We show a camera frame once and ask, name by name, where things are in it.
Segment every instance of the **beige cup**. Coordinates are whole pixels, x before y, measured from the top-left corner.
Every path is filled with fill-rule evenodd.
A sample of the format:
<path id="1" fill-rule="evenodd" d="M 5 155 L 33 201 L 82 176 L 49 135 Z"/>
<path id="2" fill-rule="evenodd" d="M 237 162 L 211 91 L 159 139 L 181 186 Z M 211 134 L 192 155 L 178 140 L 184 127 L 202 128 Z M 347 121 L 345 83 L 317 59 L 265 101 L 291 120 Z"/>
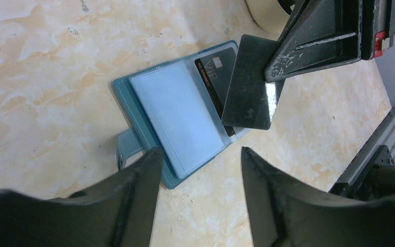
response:
<path id="1" fill-rule="evenodd" d="M 289 15 L 277 0 L 246 0 L 246 3 L 258 26 L 272 34 L 282 33 Z"/>

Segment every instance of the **card chip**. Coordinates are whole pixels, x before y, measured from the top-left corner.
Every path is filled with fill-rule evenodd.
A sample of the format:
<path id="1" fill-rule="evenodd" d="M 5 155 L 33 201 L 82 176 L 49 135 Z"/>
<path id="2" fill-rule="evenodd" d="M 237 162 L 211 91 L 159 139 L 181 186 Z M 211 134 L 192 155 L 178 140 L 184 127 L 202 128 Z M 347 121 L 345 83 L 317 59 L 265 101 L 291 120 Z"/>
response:
<path id="1" fill-rule="evenodd" d="M 219 58 L 219 57 L 215 57 L 215 58 L 213 58 L 212 60 L 213 60 L 213 62 L 214 62 L 214 65 L 216 66 L 216 68 L 222 67 L 222 62 L 220 61 L 220 58 Z"/>

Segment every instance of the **table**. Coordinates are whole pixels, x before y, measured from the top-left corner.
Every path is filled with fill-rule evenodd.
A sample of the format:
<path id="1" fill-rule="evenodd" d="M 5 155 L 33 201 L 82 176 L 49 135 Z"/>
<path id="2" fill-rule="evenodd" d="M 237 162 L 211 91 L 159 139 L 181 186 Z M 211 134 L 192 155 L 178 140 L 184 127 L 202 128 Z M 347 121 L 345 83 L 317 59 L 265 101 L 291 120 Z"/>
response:
<path id="1" fill-rule="evenodd" d="M 244 33 L 278 36 L 243 0 L 0 1 L 0 187 L 49 199 L 113 174 L 129 124 L 111 82 Z M 251 246 L 242 146 L 328 190 L 390 108 L 374 61 L 288 79 L 270 130 L 160 187 L 151 246 Z"/>

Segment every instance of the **marble tabletop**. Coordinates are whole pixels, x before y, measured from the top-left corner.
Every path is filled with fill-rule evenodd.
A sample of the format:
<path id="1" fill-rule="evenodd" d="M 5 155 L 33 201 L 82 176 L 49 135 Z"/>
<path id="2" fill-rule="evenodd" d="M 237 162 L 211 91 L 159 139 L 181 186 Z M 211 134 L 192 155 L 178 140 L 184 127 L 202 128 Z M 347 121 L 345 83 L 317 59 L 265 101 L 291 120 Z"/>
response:
<path id="1" fill-rule="evenodd" d="M 244 33 L 278 37 L 244 0 L 0 0 L 0 188 L 66 197 L 113 174 L 129 122 L 111 82 Z M 151 246 L 251 246 L 242 146 L 328 190 L 390 108 L 374 61 L 288 79 L 270 130 L 160 187 Z"/>

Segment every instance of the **black card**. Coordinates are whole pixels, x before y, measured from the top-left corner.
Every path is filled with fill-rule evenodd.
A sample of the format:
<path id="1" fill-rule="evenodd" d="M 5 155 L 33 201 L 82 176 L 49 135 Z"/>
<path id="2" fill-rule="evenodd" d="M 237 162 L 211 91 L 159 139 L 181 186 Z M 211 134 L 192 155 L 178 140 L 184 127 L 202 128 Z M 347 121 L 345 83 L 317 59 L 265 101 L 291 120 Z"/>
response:
<path id="1" fill-rule="evenodd" d="M 220 119 L 222 119 L 235 61 L 236 53 L 232 47 L 194 61 Z M 235 135 L 233 127 L 225 126 L 225 130 L 228 136 Z"/>

